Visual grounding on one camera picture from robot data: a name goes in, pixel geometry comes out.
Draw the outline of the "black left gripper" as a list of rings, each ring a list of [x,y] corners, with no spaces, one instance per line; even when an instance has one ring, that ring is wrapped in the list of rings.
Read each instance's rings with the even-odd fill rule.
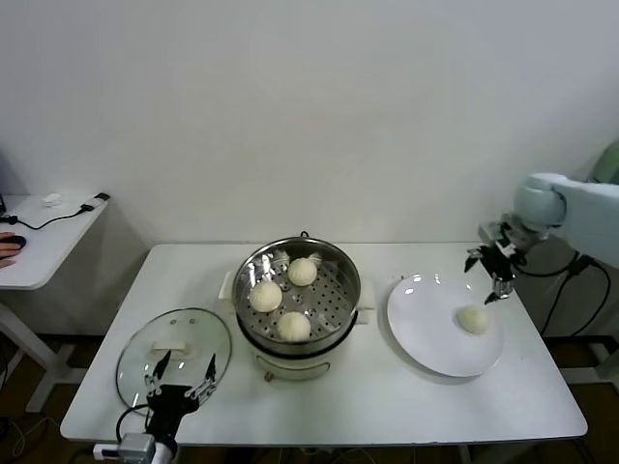
[[[146,432],[155,438],[174,438],[184,416],[196,412],[198,399],[207,399],[217,389],[217,355],[213,354],[203,380],[195,387],[162,385],[161,379],[169,364],[171,351],[155,364],[151,373],[144,375],[147,404],[152,412]]]

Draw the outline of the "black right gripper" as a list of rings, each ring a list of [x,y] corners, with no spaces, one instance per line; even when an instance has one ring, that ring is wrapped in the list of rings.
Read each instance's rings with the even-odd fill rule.
[[[467,253],[464,264],[466,273],[481,261],[487,273],[496,278],[492,282],[492,290],[486,297],[485,304],[489,305],[507,299],[513,292],[512,280],[515,278],[510,258],[495,245],[477,246],[468,249]]]

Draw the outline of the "person's hand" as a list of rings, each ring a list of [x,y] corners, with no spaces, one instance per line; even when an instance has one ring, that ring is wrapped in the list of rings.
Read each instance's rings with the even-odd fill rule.
[[[0,268],[12,266],[27,241],[22,236],[10,232],[0,234]]]

